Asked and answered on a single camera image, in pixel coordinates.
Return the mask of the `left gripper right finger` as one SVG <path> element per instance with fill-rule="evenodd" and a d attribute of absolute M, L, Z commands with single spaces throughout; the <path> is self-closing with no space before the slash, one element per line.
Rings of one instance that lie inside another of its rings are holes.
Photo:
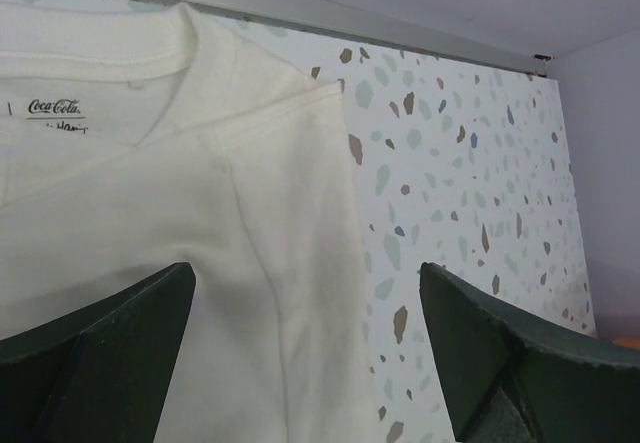
<path fill-rule="evenodd" d="M 458 442 L 636 442 L 639 352 L 490 296 L 435 263 L 420 298 Z"/>

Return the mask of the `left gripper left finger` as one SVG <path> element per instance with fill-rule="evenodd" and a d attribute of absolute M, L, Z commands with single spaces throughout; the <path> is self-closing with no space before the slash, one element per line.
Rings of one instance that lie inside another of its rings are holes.
<path fill-rule="evenodd" d="M 2 441 L 153 441 L 194 290 L 175 263 L 2 340 Z"/>

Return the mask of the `white coca-cola t-shirt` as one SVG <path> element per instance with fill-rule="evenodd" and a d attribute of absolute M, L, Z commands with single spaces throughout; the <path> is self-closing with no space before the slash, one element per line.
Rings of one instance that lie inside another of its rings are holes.
<path fill-rule="evenodd" d="M 159 442 L 378 442 L 340 82 L 185 4 L 1 8 L 1 333 L 175 262 Z"/>

